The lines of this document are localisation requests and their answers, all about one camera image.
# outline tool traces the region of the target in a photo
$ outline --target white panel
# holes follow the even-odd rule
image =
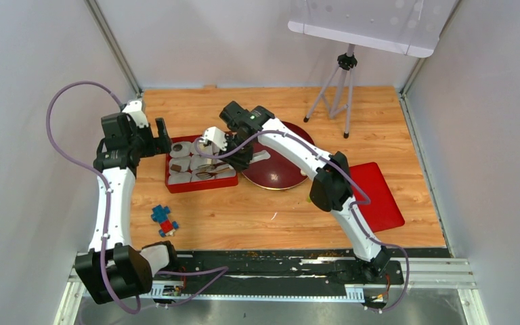
[[[290,1],[101,0],[145,88],[322,85],[347,44],[288,29]],[[356,47],[357,85],[401,87],[416,59]]]
[[[95,177],[61,158],[45,132],[51,97],[81,79],[132,96],[83,1],[0,1],[0,324],[51,324],[92,235]],[[103,91],[70,90],[53,134],[92,162],[100,117],[116,110]]]
[[[433,53],[456,0],[294,0],[288,27],[398,54]]]
[[[410,101],[451,246],[520,324],[520,1],[464,0]]]

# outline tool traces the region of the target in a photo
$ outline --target tripod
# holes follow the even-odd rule
[[[310,108],[310,111],[308,114],[306,114],[306,117],[304,118],[304,122],[307,122],[310,117],[312,116],[312,113],[316,109],[316,106],[320,102],[320,100],[324,101],[324,104],[326,105],[326,108],[328,109],[328,117],[334,118],[339,112],[346,110],[346,125],[344,129],[344,139],[347,139],[349,137],[349,119],[350,119],[350,112],[351,112],[351,99],[352,99],[352,93],[353,93],[353,79],[354,79],[354,73],[352,71],[353,68],[355,68],[356,64],[358,64],[358,61],[353,56],[353,48],[355,47],[354,44],[348,45],[348,50],[345,54],[342,54],[338,57],[338,65],[334,67],[334,70],[332,71],[332,74],[328,77],[328,80],[326,81],[326,84],[322,87],[322,90],[320,90],[320,93],[318,94],[318,97],[316,98],[316,101]],[[330,83],[332,82],[332,79],[336,75],[336,72],[338,72],[338,69],[342,68],[342,73],[340,74],[340,79],[338,79],[338,85],[336,87],[336,95],[334,96],[334,103],[332,107],[330,107],[330,104],[328,103],[328,100],[326,100],[326,96],[324,93],[326,92],[326,89],[330,86]],[[341,108],[338,108],[338,105],[340,104],[340,99],[342,98],[342,92],[344,90],[344,84],[346,81],[346,74],[350,72],[348,87],[348,102],[342,106]]]

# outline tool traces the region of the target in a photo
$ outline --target blue toy block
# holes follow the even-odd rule
[[[153,214],[150,215],[150,218],[156,223],[163,223],[168,220],[170,208],[168,206],[163,208],[163,206],[159,204],[152,208],[152,212]]]

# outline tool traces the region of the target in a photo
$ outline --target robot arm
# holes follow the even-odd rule
[[[204,140],[213,142],[221,148],[220,154],[232,151],[245,142],[248,138],[260,131],[280,131],[282,134],[263,133],[257,137],[257,141],[272,148],[294,165],[298,166],[304,174],[313,181],[310,191],[311,201],[320,209],[332,213],[340,223],[353,247],[354,255],[367,262],[366,269],[371,277],[381,275],[389,261],[385,247],[373,242],[363,233],[354,216],[350,212],[350,205],[355,202],[351,186],[348,181],[328,163],[318,157],[325,157],[330,162],[340,166],[349,175],[349,165],[346,157],[341,153],[331,154],[323,151],[288,129],[279,119],[261,106],[257,106],[249,112],[240,107],[236,102],[228,104],[220,114],[233,134],[225,134],[216,127],[207,129]],[[285,135],[292,135],[304,144]],[[252,143],[245,145],[237,153],[223,159],[235,166],[237,170],[248,167],[248,162],[253,153]],[[357,205],[354,205],[355,217],[359,220],[364,230],[376,239],[366,220],[362,216]]]
[[[170,242],[157,242],[138,252],[132,247],[129,232],[131,196],[140,159],[166,154],[171,149],[164,120],[156,120],[158,137],[153,137],[144,114],[144,103],[132,100],[122,112],[105,116],[101,122],[104,139],[99,143],[93,166],[110,184],[108,231],[103,234],[107,189],[98,177],[99,205],[93,239],[89,244],[89,252],[77,256],[74,261],[75,271],[98,304],[112,300],[100,271],[104,267],[100,261],[103,237],[107,237],[107,275],[119,298],[148,292],[155,273],[168,265],[174,265],[176,259],[176,252]]]

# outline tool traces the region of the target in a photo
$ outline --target round plate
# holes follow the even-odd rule
[[[299,135],[304,140],[314,144],[312,138],[306,131],[292,123],[283,122],[292,132]],[[262,150],[270,153],[270,158],[254,162],[242,174],[255,185],[268,190],[287,190],[300,185],[307,179],[307,176],[300,174],[300,168],[292,164],[288,159],[278,154],[276,151],[254,144],[254,153]]]

